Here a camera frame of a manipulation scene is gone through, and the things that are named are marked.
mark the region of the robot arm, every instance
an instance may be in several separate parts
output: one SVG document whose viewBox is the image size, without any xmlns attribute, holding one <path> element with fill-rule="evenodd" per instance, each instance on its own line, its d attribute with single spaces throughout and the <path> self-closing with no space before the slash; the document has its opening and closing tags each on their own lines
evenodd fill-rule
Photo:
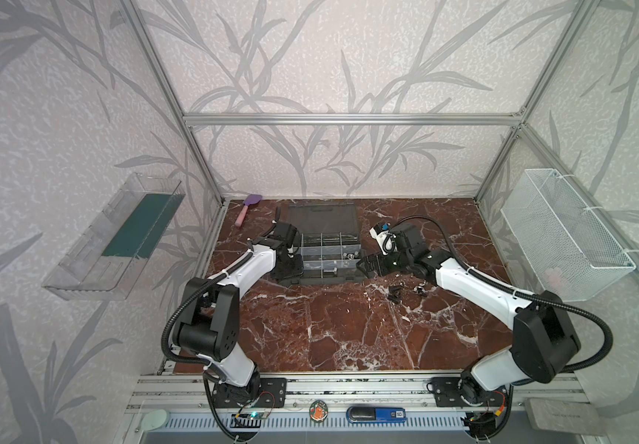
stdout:
<svg viewBox="0 0 639 444">
<path fill-rule="evenodd" d="M 241 405 L 258 397 L 260 374 L 255 363 L 238 345 L 240 300 L 266 273 L 278 280 L 302 273 L 302 257 L 291 253 L 295 251 L 296 234 L 294 226 L 278 222 L 272 232 L 253 241 L 246 254 L 226 269 L 207 279 L 193 278 L 184 289 L 184 299 L 187 300 L 193 293 L 208 287 L 209 282 L 226 276 L 211 285 L 196 304 L 189 305 L 181 313 L 171 340 L 207 362 L 204 370 L 211 369 L 219 383 L 227 384 L 232 399 Z M 212 316 L 202 313 L 209 307 L 214 307 Z"/>
<path fill-rule="evenodd" d="M 517 289 L 473 267 L 465 269 L 447 250 L 429 250 L 413 224 L 403 222 L 393 228 L 378 224 L 371 229 L 371 236 L 381 252 L 365 256 L 357 264 L 367 276 L 373 271 L 380 276 L 396 271 L 412 273 L 465 297 L 513 331 L 510 347 L 475 361 L 462 372 L 462 392 L 467 402 L 476 401 L 484 391 L 523 379 L 546 384 L 580 350 L 581 344 L 566 312 L 518 297 L 518 292 L 534 293 Z M 540 297 L 561 302 L 549 292 Z"/>
</svg>

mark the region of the gray box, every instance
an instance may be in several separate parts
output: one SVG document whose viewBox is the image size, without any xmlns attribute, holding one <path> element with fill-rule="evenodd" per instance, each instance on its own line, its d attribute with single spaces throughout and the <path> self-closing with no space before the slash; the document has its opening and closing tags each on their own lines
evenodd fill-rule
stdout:
<svg viewBox="0 0 639 444">
<path fill-rule="evenodd" d="M 525 407 L 529 422 L 536 430 L 606 435 L 601 417 L 591 404 L 529 398 Z"/>
</svg>

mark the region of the white round object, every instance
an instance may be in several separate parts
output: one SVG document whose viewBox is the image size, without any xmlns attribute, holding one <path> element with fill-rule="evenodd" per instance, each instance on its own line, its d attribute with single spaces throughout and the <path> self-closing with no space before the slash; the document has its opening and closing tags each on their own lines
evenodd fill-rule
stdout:
<svg viewBox="0 0 639 444">
<path fill-rule="evenodd" d="M 169 421 L 169 412 L 166 410 L 154 410 L 147 413 L 140 423 L 140 429 L 144 431 L 155 430 L 164 426 Z"/>
</svg>

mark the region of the white wire mesh basket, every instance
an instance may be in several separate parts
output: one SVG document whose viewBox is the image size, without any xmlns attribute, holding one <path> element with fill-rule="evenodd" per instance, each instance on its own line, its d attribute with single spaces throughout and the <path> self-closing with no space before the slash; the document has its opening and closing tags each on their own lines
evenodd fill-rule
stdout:
<svg viewBox="0 0 639 444">
<path fill-rule="evenodd" d="M 557 170 L 524 170 L 502 207 L 544 289 L 587 300 L 635 269 L 630 256 Z"/>
</svg>

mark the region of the blue usb stick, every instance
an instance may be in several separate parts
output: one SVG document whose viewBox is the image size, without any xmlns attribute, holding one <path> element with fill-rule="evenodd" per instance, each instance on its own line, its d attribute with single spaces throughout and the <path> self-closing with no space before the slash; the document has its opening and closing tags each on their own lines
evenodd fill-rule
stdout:
<svg viewBox="0 0 639 444">
<path fill-rule="evenodd" d="M 349 407 L 346 419 L 351 423 L 404 423 L 406 410 L 397 407 Z"/>
</svg>

